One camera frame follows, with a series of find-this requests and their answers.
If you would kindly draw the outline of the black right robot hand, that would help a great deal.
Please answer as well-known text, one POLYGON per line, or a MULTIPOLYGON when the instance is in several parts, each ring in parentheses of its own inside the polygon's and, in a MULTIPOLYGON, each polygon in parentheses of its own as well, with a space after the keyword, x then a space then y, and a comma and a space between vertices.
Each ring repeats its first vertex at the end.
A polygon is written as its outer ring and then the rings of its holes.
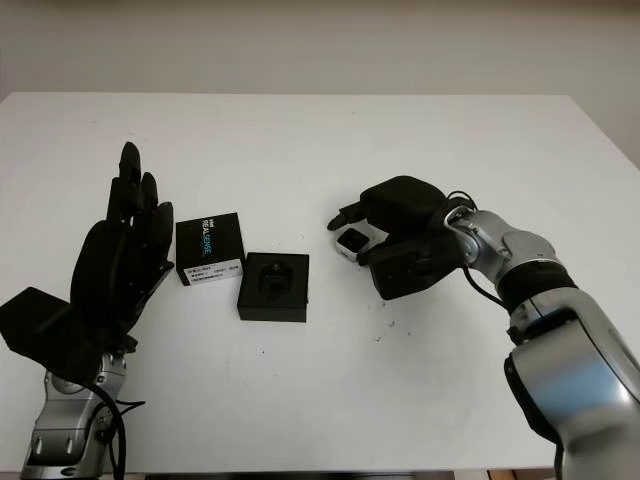
POLYGON ((340 208, 327 229, 341 232, 335 240, 340 254, 370 268, 402 263, 418 269, 454 266, 455 248, 431 228, 445 200, 441 190, 423 180, 396 176, 340 208))

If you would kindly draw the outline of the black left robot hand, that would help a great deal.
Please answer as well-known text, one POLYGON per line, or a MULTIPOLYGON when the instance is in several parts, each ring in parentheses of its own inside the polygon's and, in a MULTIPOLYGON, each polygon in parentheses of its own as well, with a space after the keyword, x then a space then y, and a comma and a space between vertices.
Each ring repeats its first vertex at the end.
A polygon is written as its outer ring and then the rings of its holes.
POLYGON ((127 142, 106 218, 89 230, 71 283, 73 308, 104 350, 136 349, 130 331, 174 266, 168 259, 173 226, 173 205, 159 201, 156 179, 142 171, 137 146, 127 142))

